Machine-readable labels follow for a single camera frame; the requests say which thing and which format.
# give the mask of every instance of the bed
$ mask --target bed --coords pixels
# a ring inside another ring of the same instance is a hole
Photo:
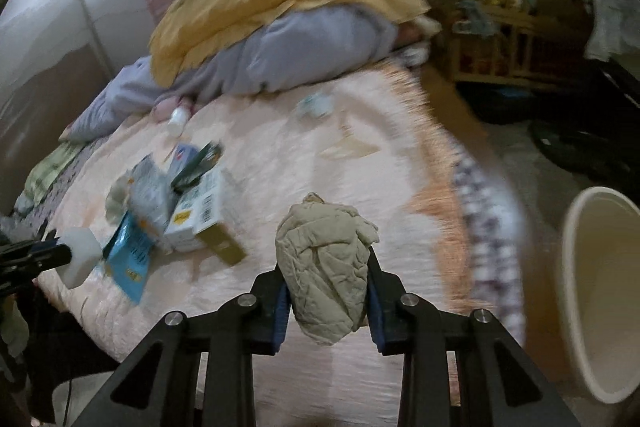
[[[294,116],[296,103],[318,90],[334,97],[354,136],[380,151],[347,160],[351,166],[318,160],[318,150],[340,136],[334,117],[317,124]],[[380,227],[381,243],[374,246],[380,263],[398,273],[409,291],[450,311],[489,306],[523,341],[516,251],[498,235],[498,213],[478,166],[430,117],[409,71],[386,62],[279,95],[223,96],[199,112],[186,132],[195,144],[220,139],[226,147],[225,162],[245,189],[241,208],[250,226],[241,240],[247,259],[227,267],[204,251],[156,256],[140,306],[99,267],[72,291],[54,271],[38,278],[50,301],[69,309],[115,359],[122,360],[167,311],[198,315],[246,291],[258,273],[273,267],[277,224],[309,190],[356,206]],[[147,153],[164,164],[172,146],[161,124],[148,117],[127,121],[107,142],[93,145],[97,149],[70,184],[50,226],[90,227],[105,241],[113,232],[104,219],[111,183]],[[332,425],[392,424],[401,365],[399,357],[377,355],[367,328],[326,348],[290,324],[278,356],[255,361],[258,424],[320,419]],[[196,404],[202,400],[204,367]]]

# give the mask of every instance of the metal screw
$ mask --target metal screw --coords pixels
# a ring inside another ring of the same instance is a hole
[[[238,297],[238,304],[246,308],[253,306],[257,301],[257,297],[252,293],[243,293]]]
[[[415,293],[405,293],[400,298],[400,302],[405,306],[417,306],[420,298]]]
[[[474,311],[474,318],[478,322],[482,322],[482,324],[487,324],[491,322],[491,313],[488,310],[476,310]]]
[[[180,312],[167,313],[164,317],[164,323],[167,326],[177,326],[182,322],[182,314]]]

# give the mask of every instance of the floor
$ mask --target floor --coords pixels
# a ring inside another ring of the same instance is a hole
[[[559,333],[554,268],[564,212],[588,179],[546,160],[527,137],[527,124],[482,124],[455,87],[429,64],[422,85],[434,115],[484,169],[503,211],[503,234],[520,253],[527,332],[525,349],[561,394],[582,427],[611,427],[617,407],[594,404],[571,384]]]

